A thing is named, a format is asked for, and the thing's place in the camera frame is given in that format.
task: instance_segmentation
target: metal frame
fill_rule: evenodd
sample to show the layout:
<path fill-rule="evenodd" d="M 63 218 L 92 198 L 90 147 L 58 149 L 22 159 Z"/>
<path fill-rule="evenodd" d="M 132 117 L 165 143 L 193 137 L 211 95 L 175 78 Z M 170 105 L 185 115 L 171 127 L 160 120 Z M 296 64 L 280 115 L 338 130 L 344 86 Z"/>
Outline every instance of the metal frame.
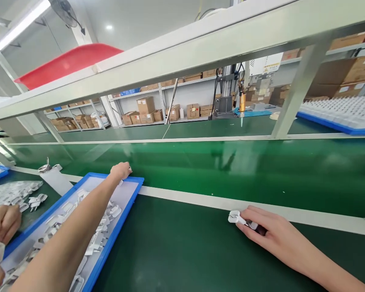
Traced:
<path fill-rule="evenodd" d="M 230 7 L 227 9 L 229 11 L 223 14 L 239 15 L 251 8 L 245 2 L 240 6 L 240 8 Z M 305 21 L 305 15 L 300 11 L 309 12 L 309 21 Z M 330 21 L 321 21 L 321 19 L 330 19 Z M 217 20 L 217 15 L 214 15 L 190 24 L 184 29 L 186 31 L 188 27 L 200 28 L 203 24 Z M 128 50 L 110 58 L 108 64 L 100 62 L 97 74 L 77 80 L 80 74 L 73 74 L 71 78 L 63 80 L 63 84 L 58 88 L 49 88 L 49 91 L 39 94 L 36 90 L 34 91 L 36 95 L 32 92 L 27 95 L 30 98 L 16 105 L 0 108 L 0 119 L 51 107 L 52 101 L 55 104 L 68 104 L 79 99 L 99 97 L 201 70 L 303 47 L 315 43 L 327 32 L 333 32 L 333 38 L 335 38 L 365 31 L 365 0 L 359 0 L 358 5 L 351 10 L 345 6 L 338 7 L 336 0 L 295 1 L 270 12 L 238 23 L 234 22 L 216 31 L 210 29 L 208 31 L 212 32 L 203 33 L 202 36 L 189 41 L 185 41 L 187 39 L 185 36 L 182 43 L 174 46 L 166 45 L 164 50 L 145 57 L 140 56 L 145 54 L 146 47 L 150 47 L 148 44 L 138 46 L 135 50 Z M 251 33 L 249 38 L 240 37 L 240 34 L 245 31 Z M 263 34 L 271 37 L 262 38 Z M 167 43 L 168 38 L 169 36 L 166 35 L 153 41 Z M 211 48 L 211 50 L 197 50 L 198 47 Z M 154 66 L 161 63 L 167 66 Z M 148 67 L 152 67 L 152 70 L 143 70 Z"/>
<path fill-rule="evenodd" d="M 327 49 L 330 47 L 331 41 L 330 37 L 326 37 L 315 45 L 306 48 L 297 68 L 295 79 L 291 84 L 288 98 L 284 102 L 278 121 L 273 129 L 271 135 L 273 139 L 284 139 L 287 136 L 312 80 L 326 55 Z"/>

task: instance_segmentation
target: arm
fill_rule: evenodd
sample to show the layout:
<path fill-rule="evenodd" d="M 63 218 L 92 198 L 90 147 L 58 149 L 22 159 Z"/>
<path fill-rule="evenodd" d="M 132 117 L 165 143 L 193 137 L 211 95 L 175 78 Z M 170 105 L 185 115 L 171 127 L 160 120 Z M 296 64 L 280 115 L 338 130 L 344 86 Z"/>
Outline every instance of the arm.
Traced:
<path fill-rule="evenodd" d="M 128 162 L 114 166 L 30 262 L 11 291 L 68 291 L 112 193 L 131 172 Z"/>
<path fill-rule="evenodd" d="M 241 217 L 268 230 L 265 236 L 261 236 L 249 227 L 237 224 L 249 239 L 326 290 L 365 292 L 364 283 L 325 256 L 285 218 L 253 206 L 242 211 Z"/>

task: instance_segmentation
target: assembly line workbench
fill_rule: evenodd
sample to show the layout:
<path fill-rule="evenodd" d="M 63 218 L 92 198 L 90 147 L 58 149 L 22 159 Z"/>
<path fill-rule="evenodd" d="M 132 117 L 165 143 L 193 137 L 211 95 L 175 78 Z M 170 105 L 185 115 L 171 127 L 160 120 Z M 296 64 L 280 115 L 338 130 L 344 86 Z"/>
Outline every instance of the assembly line workbench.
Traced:
<path fill-rule="evenodd" d="M 10 171 L 0 183 L 38 180 Z M 60 198 L 22 215 L 23 231 Z M 324 291 L 248 240 L 228 212 L 138 195 L 93 291 Z M 294 224 L 326 255 L 365 283 L 365 235 Z"/>

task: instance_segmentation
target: white plastic plug part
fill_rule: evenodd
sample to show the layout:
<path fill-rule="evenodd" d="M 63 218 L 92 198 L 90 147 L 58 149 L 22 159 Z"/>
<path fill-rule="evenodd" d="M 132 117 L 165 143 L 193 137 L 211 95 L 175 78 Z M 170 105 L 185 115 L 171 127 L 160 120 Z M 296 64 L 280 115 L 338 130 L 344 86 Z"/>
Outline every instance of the white plastic plug part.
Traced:
<path fill-rule="evenodd" d="M 122 209 L 119 207 L 119 205 L 116 205 L 111 209 L 110 214 L 113 218 L 116 218 L 121 212 Z"/>
<path fill-rule="evenodd" d="M 23 213 L 24 211 L 26 211 L 28 209 L 29 205 L 27 203 L 21 203 L 19 204 L 19 210 L 21 213 Z"/>
<path fill-rule="evenodd" d="M 246 226 L 249 226 L 251 229 L 256 230 L 258 227 L 258 224 L 256 222 L 252 221 L 246 221 L 240 216 L 240 212 L 238 210 L 230 211 L 228 215 L 228 221 L 230 223 L 240 223 Z"/>

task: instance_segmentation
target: electrical cable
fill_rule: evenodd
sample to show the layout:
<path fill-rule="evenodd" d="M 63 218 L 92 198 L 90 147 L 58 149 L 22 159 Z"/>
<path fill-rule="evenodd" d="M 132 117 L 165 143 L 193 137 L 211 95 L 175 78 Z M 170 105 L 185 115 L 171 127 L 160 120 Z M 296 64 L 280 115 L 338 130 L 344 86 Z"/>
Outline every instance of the electrical cable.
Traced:
<path fill-rule="evenodd" d="M 214 112 L 214 106 L 215 106 L 215 96 L 216 96 L 216 88 L 218 86 L 218 77 L 219 77 L 219 68 L 216 69 L 216 79 L 215 79 L 215 89 L 214 89 L 214 99 L 212 101 L 212 109 L 211 109 L 211 115 L 209 117 L 209 120 L 212 120 L 212 113 Z"/>

